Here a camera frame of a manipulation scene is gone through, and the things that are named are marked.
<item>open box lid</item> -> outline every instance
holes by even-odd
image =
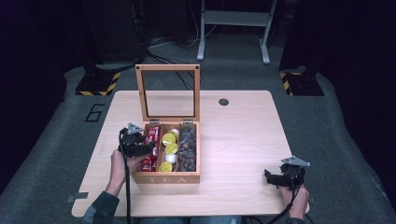
[[[135,69],[143,121],[199,121],[201,74],[199,64],[137,64]],[[192,90],[155,90],[159,89],[158,86],[161,87],[161,84],[151,86],[148,84],[156,81],[161,83],[162,79],[168,79],[164,75],[173,74],[172,78],[175,78],[185,72],[192,77]],[[186,80],[178,79],[177,83],[186,84]]]

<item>wooden table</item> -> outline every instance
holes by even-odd
[[[226,106],[219,99],[229,100]],[[108,110],[72,214],[82,217],[106,188],[110,156],[120,129],[143,125],[138,91],[118,91]],[[266,183],[264,169],[280,174],[291,156],[269,91],[201,91],[201,183],[136,185],[131,178],[133,217],[273,215],[284,209],[280,193]],[[125,189],[116,216],[126,215]]]

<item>gray floor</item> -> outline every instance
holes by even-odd
[[[273,94],[292,153],[312,164],[306,169],[305,183],[316,200],[308,213],[316,223],[396,223],[375,172],[345,128],[332,84],[318,75],[325,96],[288,96],[277,71],[285,37],[275,36],[269,48],[270,65],[262,63],[259,38],[208,39],[205,60],[199,63],[204,77],[201,89]],[[198,63],[197,49],[196,43],[189,48],[168,44],[149,50],[167,59]],[[82,68],[65,74],[64,102],[0,196],[0,223],[79,223],[71,215],[73,204],[66,199],[78,192],[114,95],[76,96],[83,74]],[[120,90],[137,90],[134,69],[121,73],[115,91]],[[94,104],[104,104],[98,107],[103,113],[98,122],[85,122]],[[270,217],[260,219],[265,222]],[[115,223],[125,219],[116,218]]]

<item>wooden box hinge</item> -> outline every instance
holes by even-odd
[[[149,121],[150,124],[160,124],[160,120],[159,119],[151,119]]]
[[[184,119],[183,124],[192,124],[192,119]]]

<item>wooden box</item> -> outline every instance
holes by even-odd
[[[137,64],[135,66],[143,116],[144,135],[160,127],[156,171],[144,172],[139,165],[133,173],[136,184],[197,184],[200,182],[200,65],[199,64]],[[190,74],[191,90],[155,91],[145,86],[153,74]],[[163,136],[177,129],[177,161],[171,172],[160,172],[165,162]]]

